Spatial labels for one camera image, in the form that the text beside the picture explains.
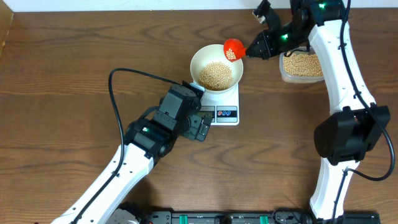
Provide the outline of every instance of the green light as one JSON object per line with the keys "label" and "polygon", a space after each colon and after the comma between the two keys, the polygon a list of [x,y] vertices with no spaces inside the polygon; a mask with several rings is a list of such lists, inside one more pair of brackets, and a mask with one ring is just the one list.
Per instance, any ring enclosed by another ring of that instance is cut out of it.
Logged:
{"label": "green light", "polygon": [[286,40],[288,37],[289,37],[289,35],[287,35],[287,34],[282,35],[282,39],[284,39],[284,40]]}

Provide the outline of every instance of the white scale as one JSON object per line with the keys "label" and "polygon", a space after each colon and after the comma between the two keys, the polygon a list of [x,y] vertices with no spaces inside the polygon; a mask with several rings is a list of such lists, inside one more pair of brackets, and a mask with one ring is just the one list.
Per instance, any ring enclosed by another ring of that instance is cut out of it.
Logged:
{"label": "white scale", "polygon": [[211,125],[234,126],[239,124],[239,85],[223,94],[206,93],[201,99],[198,115],[213,117]]}

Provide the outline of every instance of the green connector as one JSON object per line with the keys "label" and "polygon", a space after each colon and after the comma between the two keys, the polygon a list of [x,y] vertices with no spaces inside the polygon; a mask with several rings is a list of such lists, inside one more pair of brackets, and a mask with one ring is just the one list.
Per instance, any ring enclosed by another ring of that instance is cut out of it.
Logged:
{"label": "green connector", "polygon": [[260,216],[260,224],[268,224],[268,217],[265,215]]}
{"label": "green connector", "polygon": [[188,224],[188,216],[180,215],[180,224]]}

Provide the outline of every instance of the wooden edge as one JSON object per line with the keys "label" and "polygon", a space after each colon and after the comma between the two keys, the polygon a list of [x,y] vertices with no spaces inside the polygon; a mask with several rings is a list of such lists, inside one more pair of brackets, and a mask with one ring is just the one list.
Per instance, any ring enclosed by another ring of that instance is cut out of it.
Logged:
{"label": "wooden edge", "polygon": [[3,0],[0,0],[0,61],[4,46],[6,45],[6,39],[10,31],[12,18],[14,13],[8,8]]}

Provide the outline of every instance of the brown wood surface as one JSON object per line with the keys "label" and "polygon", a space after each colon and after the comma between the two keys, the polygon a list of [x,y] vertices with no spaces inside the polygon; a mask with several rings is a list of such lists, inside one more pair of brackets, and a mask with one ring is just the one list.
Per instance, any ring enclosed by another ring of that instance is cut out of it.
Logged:
{"label": "brown wood surface", "polygon": [[8,8],[6,3],[0,0],[0,59],[2,50],[6,45],[6,39],[11,26],[14,13]]}
{"label": "brown wood surface", "polygon": [[[283,21],[289,11],[278,11]],[[398,142],[398,9],[354,9],[351,36],[363,77]],[[49,223],[102,172],[119,145],[108,75],[129,67],[191,80],[190,60],[208,44],[261,27],[250,11],[18,13],[0,64],[0,223]],[[205,142],[180,138],[127,196],[146,208],[273,210],[306,208],[320,156],[313,130],[329,116],[325,84],[282,81],[279,59],[244,59],[241,123],[212,127]],[[168,83],[118,73],[124,127],[156,105]],[[383,175],[383,139],[359,170]],[[345,210],[398,219],[398,171],[384,182],[354,176]]]}

